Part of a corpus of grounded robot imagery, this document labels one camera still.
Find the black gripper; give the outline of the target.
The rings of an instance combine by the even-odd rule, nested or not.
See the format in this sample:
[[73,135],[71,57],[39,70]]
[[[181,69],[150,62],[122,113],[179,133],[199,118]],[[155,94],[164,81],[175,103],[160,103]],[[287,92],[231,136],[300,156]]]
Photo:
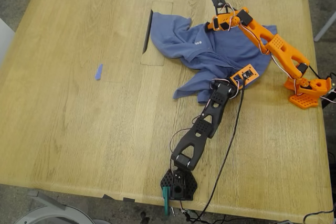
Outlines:
[[220,79],[220,82],[223,82],[229,86],[230,95],[238,95],[240,89],[240,82],[238,80],[232,79]]

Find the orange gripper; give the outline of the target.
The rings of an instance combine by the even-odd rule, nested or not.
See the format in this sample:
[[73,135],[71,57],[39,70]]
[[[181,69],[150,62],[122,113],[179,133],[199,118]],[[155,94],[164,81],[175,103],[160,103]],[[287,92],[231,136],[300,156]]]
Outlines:
[[240,18],[237,10],[231,13],[218,14],[213,17],[211,22],[206,24],[205,31],[230,30],[231,27],[238,26],[239,23]]

